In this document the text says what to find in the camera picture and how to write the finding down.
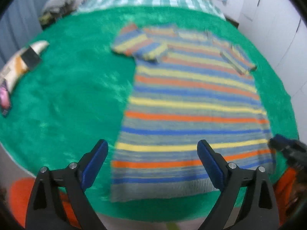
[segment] silver bolt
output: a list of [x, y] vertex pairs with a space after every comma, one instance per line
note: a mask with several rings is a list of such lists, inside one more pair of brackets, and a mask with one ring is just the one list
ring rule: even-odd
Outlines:
[[237, 167], [237, 165], [235, 163], [229, 163], [228, 166], [231, 169], [235, 169]]
[[40, 172], [45, 173], [47, 171], [47, 167], [41, 167]]
[[259, 169], [260, 172], [265, 172], [266, 171], [265, 167], [262, 167], [262, 166], [259, 166], [258, 169]]
[[78, 165], [77, 163], [71, 163], [69, 167], [73, 170], [77, 167], [77, 165]]

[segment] floor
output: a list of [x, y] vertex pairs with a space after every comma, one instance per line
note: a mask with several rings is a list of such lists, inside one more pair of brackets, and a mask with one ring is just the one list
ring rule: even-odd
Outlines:
[[[27, 170], [16, 165], [10, 155], [0, 143], [0, 187], [10, 188], [11, 184], [23, 177], [33, 176]], [[225, 227], [234, 224], [239, 208], [234, 208]], [[205, 218], [199, 218], [189, 221], [179, 221], [174, 223], [150, 223], [134, 220], [125, 220], [97, 214], [108, 230], [197, 230]]]

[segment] white wardrobe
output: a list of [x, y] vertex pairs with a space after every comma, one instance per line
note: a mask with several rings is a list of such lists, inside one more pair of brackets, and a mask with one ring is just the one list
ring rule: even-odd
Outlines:
[[244, 0], [238, 30], [284, 84], [300, 140], [307, 143], [307, 28], [289, 0]]

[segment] headboard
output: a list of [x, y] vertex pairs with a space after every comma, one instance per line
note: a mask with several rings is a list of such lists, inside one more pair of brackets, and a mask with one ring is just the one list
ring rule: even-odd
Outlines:
[[0, 70], [41, 31], [38, 21], [47, 0], [14, 0], [0, 18]]

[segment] bed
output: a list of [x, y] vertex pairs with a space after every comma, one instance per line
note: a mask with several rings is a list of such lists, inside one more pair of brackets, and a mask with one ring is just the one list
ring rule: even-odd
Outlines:
[[[251, 42], [226, 22], [209, 0], [87, 0], [74, 15], [32, 40], [48, 40], [50, 47], [42, 56], [42, 65], [17, 86], [10, 116], [0, 118], [0, 140], [18, 164], [35, 174], [42, 166], [65, 167], [104, 138], [110, 145], [109, 155], [86, 193], [97, 212], [159, 222], [205, 217], [218, 191], [171, 199], [110, 201], [110, 163], [135, 72], [133, 59], [114, 55], [110, 44], [130, 22], [139, 27], [176, 23], [181, 28], [206, 29], [239, 44], [257, 65], [252, 75], [272, 133], [297, 137], [291, 102], [281, 81]], [[281, 104], [284, 114], [277, 115], [274, 108]], [[285, 161], [277, 154], [272, 182], [285, 168]], [[241, 191], [236, 206], [243, 196]]]

